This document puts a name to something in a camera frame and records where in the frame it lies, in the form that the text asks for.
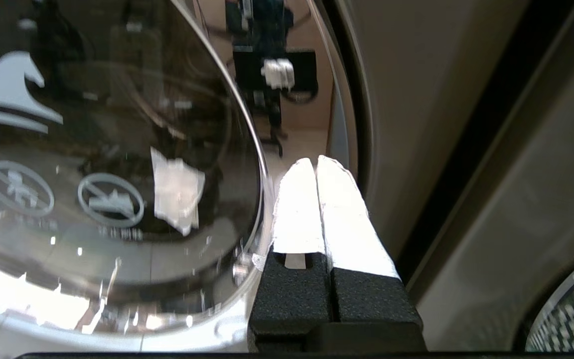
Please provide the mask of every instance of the washing machine door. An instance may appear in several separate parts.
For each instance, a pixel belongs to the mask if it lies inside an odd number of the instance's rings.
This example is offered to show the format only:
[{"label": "washing machine door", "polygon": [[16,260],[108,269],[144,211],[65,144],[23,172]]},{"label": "washing machine door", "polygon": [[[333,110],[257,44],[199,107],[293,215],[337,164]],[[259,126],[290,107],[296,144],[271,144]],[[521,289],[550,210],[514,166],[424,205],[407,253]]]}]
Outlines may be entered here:
[{"label": "washing machine door", "polygon": [[178,1],[0,1],[0,358],[241,341],[266,169]]},{"label": "washing machine door", "polygon": [[569,4],[494,146],[410,281],[430,350],[574,351]]}]

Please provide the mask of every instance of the white paper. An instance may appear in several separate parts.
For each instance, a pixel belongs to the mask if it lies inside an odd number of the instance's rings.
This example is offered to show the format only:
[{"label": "white paper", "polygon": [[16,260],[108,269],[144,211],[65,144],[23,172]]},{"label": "white paper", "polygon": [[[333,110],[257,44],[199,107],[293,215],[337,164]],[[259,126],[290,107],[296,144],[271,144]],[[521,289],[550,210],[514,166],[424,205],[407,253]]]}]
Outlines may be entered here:
[{"label": "white paper", "polygon": [[351,173],[325,156],[318,157],[316,173],[326,255],[333,267],[400,278]]},{"label": "white paper", "polygon": [[198,202],[203,196],[205,173],[182,159],[168,160],[151,148],[154,173],[154,215],[187,236],[198,228]]},{"label": "white paper", "polygon": [[325,252],[316,174],[309,159],[301,159],[285,173],[274,205],[274,252]]}]

